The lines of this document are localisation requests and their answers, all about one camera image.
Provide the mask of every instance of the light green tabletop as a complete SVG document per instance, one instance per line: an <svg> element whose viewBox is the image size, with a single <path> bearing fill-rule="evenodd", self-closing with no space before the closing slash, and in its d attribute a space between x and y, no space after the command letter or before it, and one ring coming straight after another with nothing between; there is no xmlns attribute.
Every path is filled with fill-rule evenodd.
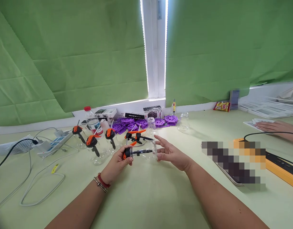
<svg viewBox="0 0 293 229"><path fill-rule="evenodd" d="M237 188L221 172L215 163L201 152L202 141L226 141L242 138L257 130L243 124L258 116L242 111L198 111L190 112L191 130L181 133L176 127L158 129L158 134L193 158L218 182L253 210L270 228L293 228L293 187L266 170L266 190L249 191ZM293 117L283 118L293 124ZM0 135L0 144L16 141L37 131ZM54 139L53 130L44 131L42 136ZM124 134L117 136L125 144ZM253 135L250 141L262 141L268 152L293 161L293 144L277 136ZM66 144L75 145L74 137ZM56 191L44 202L33 207L21 207L19 201L35 174L59 157L73 153L58 151L44 161L31 151L33 169L26 183L0 207L1 228L44 228L101 172L109 159L94 166L88 150L59 160L58 173L66 178ZM0 202L28 174L27 154L11 155L0 167ZM49 172L35 180L24 203L34 203L45 196L60 180ZM178 171L167 162L151 162L135 157L133 166L126 167L118 180L110 187L107 197L94 220L92 228L209 228L201 206L194 195L184 172Z"/></svg>

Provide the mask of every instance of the silver bangle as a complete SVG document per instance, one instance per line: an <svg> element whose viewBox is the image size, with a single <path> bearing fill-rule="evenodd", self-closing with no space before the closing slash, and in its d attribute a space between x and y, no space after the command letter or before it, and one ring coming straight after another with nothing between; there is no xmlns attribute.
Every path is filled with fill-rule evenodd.
<svg viewBox="0 0 293 229"><path fill-rule="evenodd" d="M98 182L98 181L96 180L96 177L94 177L93 179L94 179L95 182L97 183L97 186L100 186L100 187L104 190L104 192L107 192L107 188L105 188L100 182Z"/></svg>

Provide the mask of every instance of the yellow tag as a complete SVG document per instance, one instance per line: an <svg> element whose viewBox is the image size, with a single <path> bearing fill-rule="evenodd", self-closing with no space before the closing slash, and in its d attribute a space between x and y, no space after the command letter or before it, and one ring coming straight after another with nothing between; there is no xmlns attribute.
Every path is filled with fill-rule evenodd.
<svg viewBox="0 0 293 229"><path fill-rule="evenodd" d="M59 164L56 164L56 166L54 166L54 168L53 168L52 171L51 171L52 174L55 173L55 171L56 171L56 169L57 169L58 166L59 166Z"/></svg>

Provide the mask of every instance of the black cable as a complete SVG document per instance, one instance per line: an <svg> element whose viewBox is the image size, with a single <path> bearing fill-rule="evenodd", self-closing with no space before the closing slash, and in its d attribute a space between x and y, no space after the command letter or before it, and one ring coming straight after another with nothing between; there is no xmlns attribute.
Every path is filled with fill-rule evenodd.
<svg viewBox="0 0 293 229"><path fill-rule="evenodd" d="M259 133L252 133L252 134L247 134L247 135L245 135L245 136L244 136L244 141L247 142L246 137L248 137L248 136L250 136L250 135L255 135L255 134L274 134L274 133L293 134L292 132L284 132L284 131L272 131L272 132L259 132ZM277 156L277 155L272 154L272 153L269 153L269 152L267 152L267 153L270 154L270 155L272 155L272 156L276 156L276 157L278 157L278 158L280 158L280 159L282 159L282 160L284 160L284 161L287 161L287 162L293 164L293 162L291 162L291 161L289 161L289 160L286 160L286 159L284 159L283 157Z"/></svg>
<svg viewBox="0 0 293 229"><path fill-rule="evenodd" d="M5 162L5 160L9 157L9 155L10 155L10 153L12 152L12 150L14 149L14 147L15 147L16 145L18 145L18 143L23 142L23 141L26 141L26 140L30 140L30 141L32 141L35 145L38 144L38 142L37 142L36 140L34 140L34 139L30 139L30 138L22 139L22 140L16 142L15 145L13 145L12 148L9 150L8 154L7 154L6 157L3 159L3 161L0 163L0 166L1 166L1 165Z"/></svg>

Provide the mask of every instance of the green curtain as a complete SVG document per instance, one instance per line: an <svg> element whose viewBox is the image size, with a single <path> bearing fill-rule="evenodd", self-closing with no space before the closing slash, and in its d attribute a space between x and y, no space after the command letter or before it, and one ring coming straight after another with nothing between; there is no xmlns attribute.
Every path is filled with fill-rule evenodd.
<svg viewBox="0 0 293 229"><path fill-rule="evenodd" d="M65 112L148 97L139 0L0 0Z"/></svg>
<svg viewBox="0 0 293 229"><path fill-rule="evenodd" d="M166 102L293 81L293 0L169 0Z"/></svg>
<svg viewBox="0 0 293 229"><path fill-rule="evenodd" d="M69 117L0 12L0 126Z"/></svg>

